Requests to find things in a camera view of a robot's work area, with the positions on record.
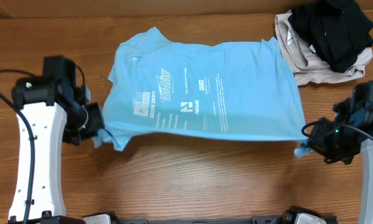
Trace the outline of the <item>light blue printed t-shirt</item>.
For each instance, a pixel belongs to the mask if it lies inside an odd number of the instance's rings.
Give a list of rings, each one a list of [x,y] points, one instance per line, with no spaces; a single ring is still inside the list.
[[[94,145],[122,151],[134,136],[305,141],[294,75],[275,38],[209,46],[153,27],[120,44]]]

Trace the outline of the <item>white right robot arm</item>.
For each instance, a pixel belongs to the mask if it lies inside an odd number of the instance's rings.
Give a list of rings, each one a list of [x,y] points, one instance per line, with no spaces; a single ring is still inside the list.
[[[350,164],[361,154],[363,181],[359,223],[373,224],[373,81],[360,83],[351,97],[333,106],[332,121],[321,118],[306,124],[308,146],[327,164]]]

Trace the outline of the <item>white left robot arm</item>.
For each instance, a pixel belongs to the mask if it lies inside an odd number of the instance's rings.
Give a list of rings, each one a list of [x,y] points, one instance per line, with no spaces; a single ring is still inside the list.
[[[19,111],[19,165],[9,223],[61,223],[68,220],[62,195],[62,144],[80,145],[104,127],[98,103],[82,69],[62,55],[46,57],[41,76],[20,78],[12,89]]]

